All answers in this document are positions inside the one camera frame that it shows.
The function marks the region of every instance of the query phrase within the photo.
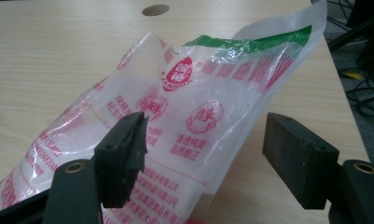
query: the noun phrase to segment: light wood surface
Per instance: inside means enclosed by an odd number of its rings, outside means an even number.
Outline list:
[[[167,4],[157,17],[145,7]],[[34,139],[84,90],[111,75],[148,31],[174,46],[199,35],[231,38],[249,23],[307,0],[0,2],[0,181]],[[327,223],[304,211],[262,156],[268,111],[292,117],[340,150],[367,160],[324,39],[273,98],[217,192],[207,223]]]

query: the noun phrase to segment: green stripe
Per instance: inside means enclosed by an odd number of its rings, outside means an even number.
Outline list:
[[[245,53],[257,52],[264,49],[273,48],[285,42],[294,42],[305,46],[312,33],[312,27],[307,26],[303,29],[280,35],[273,35],[257,40],[232,40],[211,38],[208,35],[202,35],[199,38],[187,42],[184,46],[203,46],[207,48],[217,48],[226,50],[237,50]]]

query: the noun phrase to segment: plastic bag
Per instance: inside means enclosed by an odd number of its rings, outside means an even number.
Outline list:
[[[149,116],[145,171],[104,223],[184,223],[214,195],[271,96],[312,52],[326,1],[253,23],[233,39],[201,36],[172,48],[149,33],[115,73],[83,93],[0,182],[0,210],[50,188],[61,164],[89,159],[123,116]]]

